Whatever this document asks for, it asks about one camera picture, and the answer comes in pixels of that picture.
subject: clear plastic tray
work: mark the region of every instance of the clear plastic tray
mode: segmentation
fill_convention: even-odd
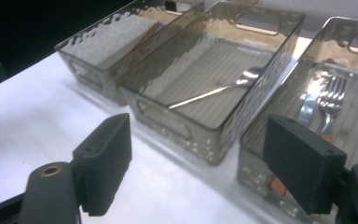
[[[136,61],[134,57],[131,62],[118,61],[129,52],[142,59],[203,11],[201,0],[136,0],[62,41],[56,50],[79,82],[125,105],[116,76]],[[170,29],[153,36],[170,22]],[[140,48],[146,40],[148,43]],[[120,66],[119,71],[113,68],[114,64]]]
[[[269,24],[260,20],[265,18],[277,29],[250,26]],[[218,163],[290,63],[303,18],[298,12],[216,3],[124,74],[120,88],[138,120]],[[251,86],[170,108],[234,83],[255,66],[264,69]]]
[[[301,119],[320,133],[325,116],[317,100],[331,76],[345,77],[342,108],[333,122],[333,144],[348,154],[346,167],[358,163],[358,21],[330,19],[300,57],[296,68],[266,104],[241,138],[238,179],[276,203],[288,215],[309,223],[335,223],[336,207],[330,215],[306,216],[290,192],[272,185],[274,174],[262,161],[267,117],[278,114]],[[308,108],[304,117],[303,108]]]

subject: metal fork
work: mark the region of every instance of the metal fork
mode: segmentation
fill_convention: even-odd
[[[345,77],[331,76],[325,90],[319,96],[319,108],[325,116],[321,137],[330,143],[333,142],[333,121],[339,111],[341,111],[346,83],[347,79]]]

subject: silverware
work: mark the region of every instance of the silverware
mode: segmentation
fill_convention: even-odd
[[[218,92],[228,90],[228,89],[234,88],[234,87],[239,87],[239,86],[249,87],[254,83],[254,81],[258,78],[258,75],[260,75],[263,72],[263,70],[264,70],[264,66],[251,67],[249,70],[244,71],[242,73],[241,77],[234,83],[230,83],[230,84],[228,84],[226,86],[217,88],[217,89],[215,89],[213,91],[205,92],[205,93],[203,93],[201,95],[191,97],[191,98],[186,99],[186,100],[181,101],[181,102],[177,102],[177,103],[167,105],[167,107],[169,109],[173,109],[173,108],[176,108],[176,107],[181,106],[181,105],[187,105],[187,104],[189,104],[191,102],[197,101],[199,99],[214,95],[214,94],[216,94]]]
[[[317,72],[315,74],[316,77],[323,77],[326,76],[328,73],[325,71]],[[304,125],[305,127],[309,128],[311,121],[314,117],[315,107],[318,104],[319,95],[321,94],[322,90],[322,82],[324,78],[316,78],[309,83],[307,87],[307,93],[305,95],[304,103],[301,106],[300,112],[298,114],[297,121]]]
[[[332,124],[336,115],[341,111],[345,95],[345,77],[331,76],[324,91],[321,92],[318,104],[325,116],[321,137],[332,143]]]

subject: black clamp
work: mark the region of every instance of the black clamp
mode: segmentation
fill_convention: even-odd
[[[79,206],[103,216],[131,161],[130,116],[106,119],[74,151],[73,160],[32,171],[25,193],[0,204],[0,223],[78,224]]]
[[[358,164],[345,152],[293,119],[270,115],[263,160],[308,214],[329,214],[336,223],[358,223]]]

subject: dark background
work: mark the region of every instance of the dark background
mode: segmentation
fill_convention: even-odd
[[[9,77],[131,0],[0,0],[0,62]]]

